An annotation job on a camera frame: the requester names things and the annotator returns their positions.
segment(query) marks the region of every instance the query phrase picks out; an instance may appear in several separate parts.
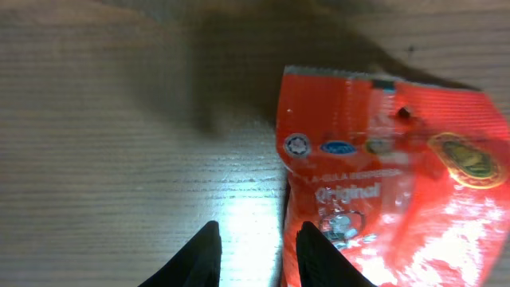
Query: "halal logo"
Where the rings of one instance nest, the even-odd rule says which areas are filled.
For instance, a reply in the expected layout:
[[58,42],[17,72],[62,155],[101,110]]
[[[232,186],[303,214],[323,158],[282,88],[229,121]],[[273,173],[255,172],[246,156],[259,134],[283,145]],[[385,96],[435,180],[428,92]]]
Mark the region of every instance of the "halal logo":
[[445,132],[432,137],[429,146],[448,167],[452,178],[464,186],[486,189],[506,180],[503,167],[462,136]]
[[312,147],[308,137],[302,134],[292,134],[285,139],[285,151],[293,157],[306,157],[310,154]]
[[371,139],[365,142],[365,151],[372,155],[389,155],[393,151],[393,145],[389,140]]

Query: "red snack bag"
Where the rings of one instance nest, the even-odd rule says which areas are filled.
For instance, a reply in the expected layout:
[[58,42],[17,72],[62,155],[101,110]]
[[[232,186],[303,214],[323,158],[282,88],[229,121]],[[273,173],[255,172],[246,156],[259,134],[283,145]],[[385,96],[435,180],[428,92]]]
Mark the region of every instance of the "red snack bag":
[[310,221],[376,285],[481,285],[510,227],[508,140],[481,92],[286,68],[284,281]]

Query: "wooden table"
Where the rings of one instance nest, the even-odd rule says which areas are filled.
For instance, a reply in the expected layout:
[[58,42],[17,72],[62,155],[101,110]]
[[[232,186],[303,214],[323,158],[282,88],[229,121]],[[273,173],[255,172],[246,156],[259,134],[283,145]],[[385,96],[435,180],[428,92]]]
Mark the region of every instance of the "wooden table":
[[0,285],[135,286],[214,219],[221,286],[276,286],[286,64],[412,65],[510,115],[509,2],[286,1],[0,2]]

